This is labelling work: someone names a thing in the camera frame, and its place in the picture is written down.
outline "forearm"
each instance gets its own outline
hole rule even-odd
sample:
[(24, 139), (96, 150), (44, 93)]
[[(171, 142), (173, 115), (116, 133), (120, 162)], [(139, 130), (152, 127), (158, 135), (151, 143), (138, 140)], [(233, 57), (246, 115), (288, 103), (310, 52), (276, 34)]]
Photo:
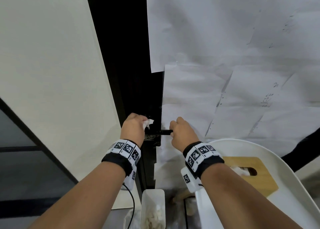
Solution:
[(124, 170), (100, 163), (90, 174), (39, 217), (36, 228), (101, 228), (125, 179)]
[(225, 229), (301, 229), (223, 163), (208, 167), (201, 175), (201, 182)]

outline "black cable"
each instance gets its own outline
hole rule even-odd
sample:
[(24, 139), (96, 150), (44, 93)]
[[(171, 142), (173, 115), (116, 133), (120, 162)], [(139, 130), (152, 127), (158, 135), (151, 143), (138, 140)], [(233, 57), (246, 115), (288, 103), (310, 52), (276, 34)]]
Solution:
[[(125, 183), (123, 183), (122, 185), (126, 187), (126, 189), (128, 190), (128, 192), (130, 193), (130, 195), (131, 195), (131, 197), (132, 197), (132, 201), (133, 201), (133, 203), (134, 203), (134, 198), (133, 198), (133, 195), (132, 195), (131, 191), (128, 189), (128, 187), (125, 185)], [(130, 220), (130, 222), (129, 222), (128, 229), (129, 229), (129, 227), (130, 227), (130, 225), (131, 225), (131, 222), (132, 222), (132, 219), (133, 219), (133, 215), (134, 215), (134, 209), (133, 209), (133, 211), (132, 211), (132, 216), (131, 216), (131, 220)]]
[(188, 229), (188, 218), (186, 213), (186, 199), (183, 199), (183, 206), (184, 206), (184, 218), (186, 219), (186, 229)]

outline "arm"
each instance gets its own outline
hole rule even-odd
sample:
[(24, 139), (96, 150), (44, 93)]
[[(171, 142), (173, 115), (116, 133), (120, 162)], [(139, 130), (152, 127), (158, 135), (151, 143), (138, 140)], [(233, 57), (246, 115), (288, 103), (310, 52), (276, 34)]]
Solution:
[[(181, 152), (189, 144), (199, 141), (194, 130), (181, 117), (176, 122), (170, 123), (170, 129), (173, 130), (172, 145)], [(202, 173), (201, 181), (225, 229), (301, 229), (297, 223), (223, 163), (209, 166)]]
[[(144, 140), (142, 124), (146, 119), (130, 114), (123, 123), (120, 138), (132, 140), (141, 147)], [(101, 228), (125, 176), (121, 166), (112, 162), (100, 163), (29, 228)]]

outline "hand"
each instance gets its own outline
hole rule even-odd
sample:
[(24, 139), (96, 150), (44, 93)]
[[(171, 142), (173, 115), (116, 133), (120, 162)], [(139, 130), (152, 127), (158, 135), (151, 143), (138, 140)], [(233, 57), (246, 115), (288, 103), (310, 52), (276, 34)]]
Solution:
[(129, 139), (140, 148), (144, 140), (144, 129), (142, 126), (146, 120), (148, 118), (145, 116), (131, 113), (122, 125), (120, 139)]
[(188, 145), (199, 141), (198, 136), (190, 124), (182, 117), (178, 117), (177, 121), (171, 121), (169, 128), (173, 130), (170, 134), (173, 137), (171, 143), (173, 147), (181, 152), (183, 152)]

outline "plastic container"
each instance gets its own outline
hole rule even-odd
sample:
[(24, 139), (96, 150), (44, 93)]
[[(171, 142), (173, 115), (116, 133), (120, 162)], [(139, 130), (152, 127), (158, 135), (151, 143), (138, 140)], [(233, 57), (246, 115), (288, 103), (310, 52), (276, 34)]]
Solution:
[[(318, 207), (294, 172), (276, 154), (265, 147), (240, 139), (220, 139), (210, 143), (222, 156), (258, 157), (279, 187), (267, 199), (302, 228), (320, 228)], [(201, 189), (195, 195), (202, 228), (222, 229), (206, 191)]]
[[(141, 229), (165, 228), (165, 199), (162, 189), (146, 189), (142, 193)], [(148, 226), (148, 222), (157, 226)]]

